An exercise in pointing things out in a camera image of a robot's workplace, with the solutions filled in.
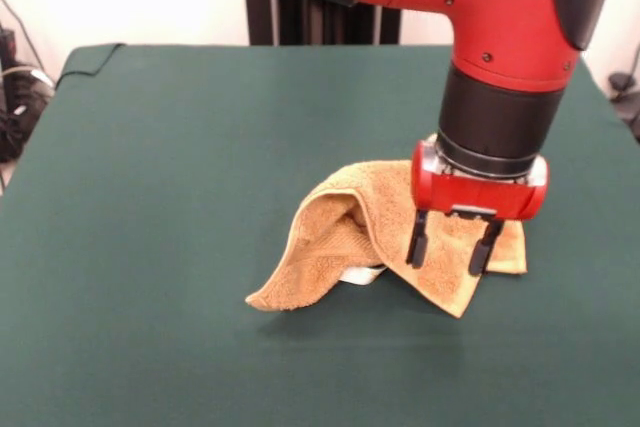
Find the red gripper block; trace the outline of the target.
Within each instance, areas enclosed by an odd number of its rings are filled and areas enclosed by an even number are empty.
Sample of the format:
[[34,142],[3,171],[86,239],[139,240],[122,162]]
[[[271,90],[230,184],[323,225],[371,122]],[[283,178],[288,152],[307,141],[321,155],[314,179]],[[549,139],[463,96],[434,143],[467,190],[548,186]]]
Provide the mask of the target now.
[[[406,264],[422,267],[428,247],[427,211],[461,212],[472,217],[523,221],[535,217],[544,203],[549,183],[546,160],[538,156],[529,173],[517,179],[476,177],[455,169],[436,149],[433,139],[416,144],[411,161],[411,195],[416,211]],[[482,275],[496,241],[502,220],[487,223],[476,242],[469,263],[472,276]]]

